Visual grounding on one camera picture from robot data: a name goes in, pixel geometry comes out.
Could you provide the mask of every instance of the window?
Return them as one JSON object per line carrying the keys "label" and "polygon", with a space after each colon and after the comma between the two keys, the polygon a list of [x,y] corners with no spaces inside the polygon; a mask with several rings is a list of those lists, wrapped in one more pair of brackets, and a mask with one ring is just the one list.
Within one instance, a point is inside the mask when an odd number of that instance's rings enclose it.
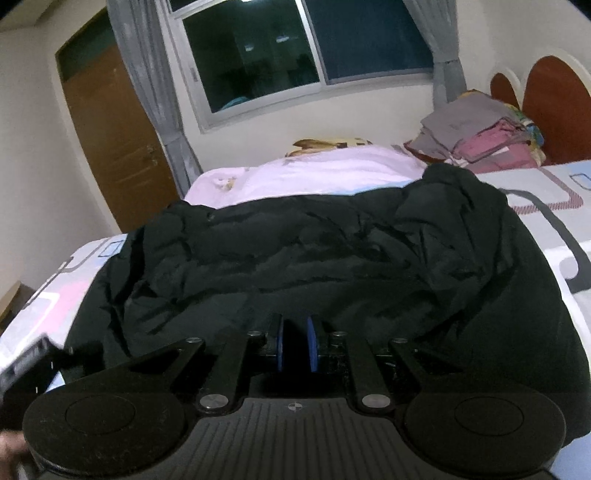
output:
{"label": "window", "polygon": [[162,0],[200,124],[336,84],[425,73],[402,0]]}

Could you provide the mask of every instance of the ceiling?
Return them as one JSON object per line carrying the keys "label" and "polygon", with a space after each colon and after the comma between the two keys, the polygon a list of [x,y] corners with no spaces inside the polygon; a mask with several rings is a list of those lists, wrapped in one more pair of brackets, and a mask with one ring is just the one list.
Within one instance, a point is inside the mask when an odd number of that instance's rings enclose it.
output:
{"label": "ceiling", "polygon": [[0,0],[0,32],[32,27],[55,0]]}

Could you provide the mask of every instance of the black puffer jacket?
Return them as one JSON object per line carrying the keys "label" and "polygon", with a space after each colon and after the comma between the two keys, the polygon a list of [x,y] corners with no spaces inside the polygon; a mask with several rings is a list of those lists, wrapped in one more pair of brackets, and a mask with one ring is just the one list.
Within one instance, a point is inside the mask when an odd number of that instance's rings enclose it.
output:
{"label": "black puffer jacket", "polygon": [[100,271],[67,344],[101,341],[111,367],[270,313],[424,342],[550,396],[567,441],[590,430],[587,358],[543,254],[502,193],[445,165],[351,197],[172,205]]}

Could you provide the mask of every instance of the pink blanket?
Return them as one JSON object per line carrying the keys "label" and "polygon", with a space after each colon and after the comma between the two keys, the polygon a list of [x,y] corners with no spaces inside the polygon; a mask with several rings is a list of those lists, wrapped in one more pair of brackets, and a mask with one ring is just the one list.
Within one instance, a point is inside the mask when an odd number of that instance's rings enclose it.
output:
{"label": "pink blanket", "polygon": [[294,158],[254,168],[218,168],[201,175],[185,200],[223,208],[269,197],[351,194],[404,184],[423,176],[426,165],[392,148],[369,145]]}

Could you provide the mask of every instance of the pink towel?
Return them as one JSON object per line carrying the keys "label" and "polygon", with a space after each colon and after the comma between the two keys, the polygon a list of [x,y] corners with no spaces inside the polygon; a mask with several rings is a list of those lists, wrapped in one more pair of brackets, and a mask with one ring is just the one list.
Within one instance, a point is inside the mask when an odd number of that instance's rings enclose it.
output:
{"label": "pink towel", "polygon": [[524,142],[529,137],[527,131],[503,119],[474,137],[459,142],[453,156],[474,163],[508,145]]}

